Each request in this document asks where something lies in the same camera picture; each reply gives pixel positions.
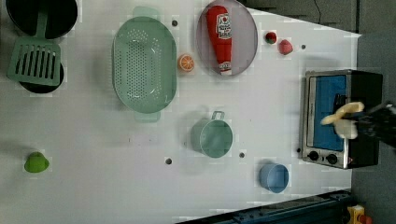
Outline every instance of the red cap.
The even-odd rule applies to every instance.
[[[362,224],[373,224],[373,219],[365,215],[358,216],[358,221]]]

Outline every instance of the blue cup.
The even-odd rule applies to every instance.
[[[289,171],[281,164],[265,164],[260,170],[260,184],[273,193],[282,192],[289,183]]]

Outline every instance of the green spatula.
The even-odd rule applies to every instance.
[[[48,0],[39,3],[35,36],[19,37],[12,51],[7,76],[15,81],[45,86],[61,82],[61,48],[45,38]]]

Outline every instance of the cup handle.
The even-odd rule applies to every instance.
[[[220,119],[224,119],[224,112],[222,111],[213,112],[212,119],[216,119],[217,114],[220,114]]]

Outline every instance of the table surface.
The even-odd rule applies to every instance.
[[[203,67],[194,45],[209,2],[79,0],[75,28],[57,40],[65,81],[45,95],[6,77],[17,35],[3,3],[1,223],[176,223],[350,188],[350,171],[304,162],[296,149],[305,71],[355,68],[359,36],[250,10],[259,34],[256,59],[240,76],[220,77]],[[179,74],[177,96],[157,123],[136,122],[111,83],[112,40],[135,6],[159,9],[177,55],[188,52],[196,61],[190,74]],[[267,45],[262,37],[269,30],[290,40],[294,52],[282,56]],[[193,124],[215,110],[225,112],[234,133],[231,151],[217,160],[192,150],[189,138]],[[37,150],[50,167],[26,173],[26,156]],[[290,171],[280,194],[259,185],[267,162]]]

